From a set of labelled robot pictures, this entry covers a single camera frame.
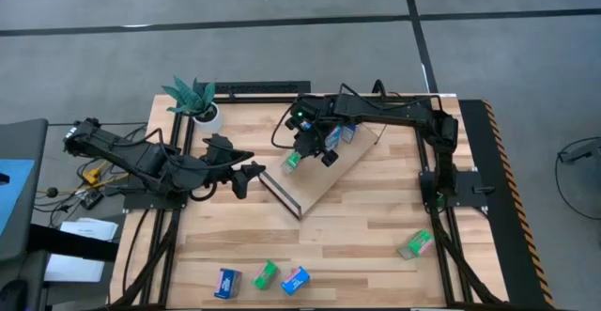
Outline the white paper sheet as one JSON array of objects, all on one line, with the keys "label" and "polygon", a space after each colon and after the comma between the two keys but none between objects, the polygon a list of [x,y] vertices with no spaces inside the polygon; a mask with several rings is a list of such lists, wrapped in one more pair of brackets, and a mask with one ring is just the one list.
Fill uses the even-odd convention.
[{"label": "white paper sheet", "polygon": [[100,241],[115,241],[118,224],[92,218],[79,218],[76,221],[65,221],[60,231]]},{"label": "white paper sheet", "polygon": [[52,254],[44,274],[45,282],[98,283],[104,262]]}]

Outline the black mat with striped edge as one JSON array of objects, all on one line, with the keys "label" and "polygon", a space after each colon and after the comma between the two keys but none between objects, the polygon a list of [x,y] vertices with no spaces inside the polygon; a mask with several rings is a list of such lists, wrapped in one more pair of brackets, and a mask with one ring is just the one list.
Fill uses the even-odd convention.
[{"label": "black mat with striped edge", "polygon": [[482,182],[495,188],[487,197],[488,218],[509,302],[553,310],[555,303],[492,107],[482,100],[462,100],[459,106]]}]

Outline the green plant in white pot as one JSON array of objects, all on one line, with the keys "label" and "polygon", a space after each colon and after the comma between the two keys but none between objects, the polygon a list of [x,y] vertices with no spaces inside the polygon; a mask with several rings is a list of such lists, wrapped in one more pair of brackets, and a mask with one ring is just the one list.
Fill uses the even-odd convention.
[{"label": "green plant in white pot", "polygon": [[223,116],[214,101],[216,85],[199,83],[196,78],[188,86],[177,76],[174,86],[162,86],[162,90],[176,101],[168,111],[190,117],[201,132],[217,133],[223,126]]}]

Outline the blue pad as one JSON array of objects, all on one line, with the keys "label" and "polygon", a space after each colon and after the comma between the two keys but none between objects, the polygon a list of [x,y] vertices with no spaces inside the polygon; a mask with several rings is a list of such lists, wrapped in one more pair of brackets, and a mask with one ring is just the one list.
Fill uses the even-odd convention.
[{"label": "blue pad", "polygon": [[35,164],[29,159],[0,159],[0,236]]}]

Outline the black power brick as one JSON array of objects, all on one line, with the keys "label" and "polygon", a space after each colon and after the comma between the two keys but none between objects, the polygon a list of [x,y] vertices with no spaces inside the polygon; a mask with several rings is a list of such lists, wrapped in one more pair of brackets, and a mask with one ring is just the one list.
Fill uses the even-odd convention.
[{"label": "black power brick", "polygon": [[85,210],[92,210],[103,199],[103,193],[98,190],[85,191],[85,192],[80,193],[79,197],[80,197],[80,205]]}]

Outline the light blue Rice Krispies box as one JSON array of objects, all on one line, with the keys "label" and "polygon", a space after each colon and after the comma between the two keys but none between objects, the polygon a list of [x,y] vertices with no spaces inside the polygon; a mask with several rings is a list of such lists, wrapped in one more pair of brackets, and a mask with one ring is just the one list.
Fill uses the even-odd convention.
[{"label": "light blue Rice Krispies box", "polygon": [[299,266],[281,282],[280,286],[286,295],[292,296],[309,281],[310,274],[302,266]]},{"label": "light blue Rice Krispies box", "polygon": [[341,138],[341,132],[342,128],[340,126],[335,126],[325,138],[324,143],[327,151],[336,149]]}]

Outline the black aluminium table frame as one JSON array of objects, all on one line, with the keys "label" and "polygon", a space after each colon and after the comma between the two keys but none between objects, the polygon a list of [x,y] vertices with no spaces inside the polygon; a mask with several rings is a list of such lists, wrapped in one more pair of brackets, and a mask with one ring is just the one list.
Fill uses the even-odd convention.
[{"label": "black aluminium table frame", "polygon": [[[289,103],[284,95],[259,103],[220,103],[221,135],[268,165],[284,150],[270,143]],[[405,260],[397,253],[410,236],[430,229],[418,181],[422,170],[416,135],[388,126],[379,142],[353,165],[301,221],[256,179],[238,200],[230,185],[206,202],[188,201],[180,217],[167,308],[441,306],[445,298],[436,247]],[[463,253],[478,277],[508,301],[487,219],[455,208]],[[266,290],[251,284],[266,259],[279,268]],[[298,267],[309,283],[288,296],[280,282]],[[221,268],[243,273],[239,294],[214,297]]]}]

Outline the grey chair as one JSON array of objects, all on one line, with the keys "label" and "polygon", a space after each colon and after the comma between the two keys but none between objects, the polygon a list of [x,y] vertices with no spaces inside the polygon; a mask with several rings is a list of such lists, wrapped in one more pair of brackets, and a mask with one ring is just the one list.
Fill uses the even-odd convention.
[{"label": "grey chair", "polygon": [[48,121],[40,118],[0,124],[0,159],[35,164],[0,236],[0,311],[43,311],[41,295],[46,251],[28,251],[29,228],[39,184]]}]

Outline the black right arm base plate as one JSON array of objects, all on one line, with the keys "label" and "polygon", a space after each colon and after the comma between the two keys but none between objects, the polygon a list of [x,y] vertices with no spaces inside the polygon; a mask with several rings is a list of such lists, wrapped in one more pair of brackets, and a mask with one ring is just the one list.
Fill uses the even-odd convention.
[{"label": "black right arm base plate", "polygon": [[486,197],[496,191],[494,186],[482,183],[478,172],[459,171],[455,175],[455,189],[450,194],[442,194],[436,187],[434,172],[419,174],[424,205],[430,209],[443,210],[453,207],[487,206]]}]

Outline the grey floor stand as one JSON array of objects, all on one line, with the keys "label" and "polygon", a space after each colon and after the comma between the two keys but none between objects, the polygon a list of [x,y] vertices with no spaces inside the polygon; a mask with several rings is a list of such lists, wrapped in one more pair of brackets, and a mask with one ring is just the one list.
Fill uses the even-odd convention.
[{"label": "grey floor stand", "polygon": [[601,162],[601,136],[586,137],[569,143],[558,152],[557,161],[574,163],[591,157]]}]

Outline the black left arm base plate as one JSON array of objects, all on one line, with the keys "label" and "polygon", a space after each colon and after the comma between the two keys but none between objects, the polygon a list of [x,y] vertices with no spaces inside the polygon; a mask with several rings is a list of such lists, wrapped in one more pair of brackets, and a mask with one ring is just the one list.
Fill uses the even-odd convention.
[{"label": "black left arm base plate", "polygon": [[125,210],[176,210],[186,206],[187,192],[157,194],[144,190],[123,192]]}]

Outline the green Apple Jacks box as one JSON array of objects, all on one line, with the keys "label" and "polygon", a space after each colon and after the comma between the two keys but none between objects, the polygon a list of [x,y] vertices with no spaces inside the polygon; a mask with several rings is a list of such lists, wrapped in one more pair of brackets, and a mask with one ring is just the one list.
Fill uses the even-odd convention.
[{"label": "green Apple Jacks box", "polygon": [[299,152],[297,152],[296,150],[292,150],[285,157],[284,161],[281,164],[281,168],[282,168],[283,172],[286,174],[291,174],[292,172],[294,172],[298,168],[301,159],[302,159],[301,154]]},{"label": "green Apple Jacks box", "polygon": [[254,288],[259,290],[268,289],[274,282],[276,276],[279,274],[280,269],[270,259],[267,259],[263,266],[258,270],[251,283]]},{"label": "green Apple Jacks box", "polygon": [[420,257],[432,244],[434,238],[428,230],[420,230],[411,236],[404,245],[397,249],[397,253],[409,260]]}]

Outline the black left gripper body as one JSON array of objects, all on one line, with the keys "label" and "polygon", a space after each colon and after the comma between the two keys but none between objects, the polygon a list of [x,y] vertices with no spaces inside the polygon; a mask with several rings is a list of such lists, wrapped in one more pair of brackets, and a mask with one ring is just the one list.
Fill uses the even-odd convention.
[{"label": "black left gripper body", "polygon": [[250,180],[256,176],[255,165],[242,165],[239,170],[233,168],[235,164],[250,159],[253,156],[252,152],[235,149],[228,138],[219,134],[204,138],[203,142],[208,145],[208,148],[202,161],[211,167],[206,173],[204,182]]}]

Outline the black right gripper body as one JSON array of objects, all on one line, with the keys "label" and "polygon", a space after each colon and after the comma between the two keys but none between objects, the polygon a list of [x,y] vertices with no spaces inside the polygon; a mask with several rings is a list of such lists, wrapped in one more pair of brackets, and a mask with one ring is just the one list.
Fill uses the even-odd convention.
[{"label": "black right gripper body", "polygon": [[311,141],[314,143],[314,154],[323,153],[326,150],[324,140],[330,132],[330,124],[323,119],[310,120],[302,112],[294,114],[293,118],[295,119],[295,128],[298,130],[294,135],[294,143]]}]

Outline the black flat bar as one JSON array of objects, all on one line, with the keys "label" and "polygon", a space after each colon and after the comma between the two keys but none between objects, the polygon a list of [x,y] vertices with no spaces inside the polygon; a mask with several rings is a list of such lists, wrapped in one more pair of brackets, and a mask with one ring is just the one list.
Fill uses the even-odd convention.
[{"label": "black flat bar", "polygon": [[27,250],[114,262],[118,252],[118,244],[71,234],[48,226],[31,225]]}]

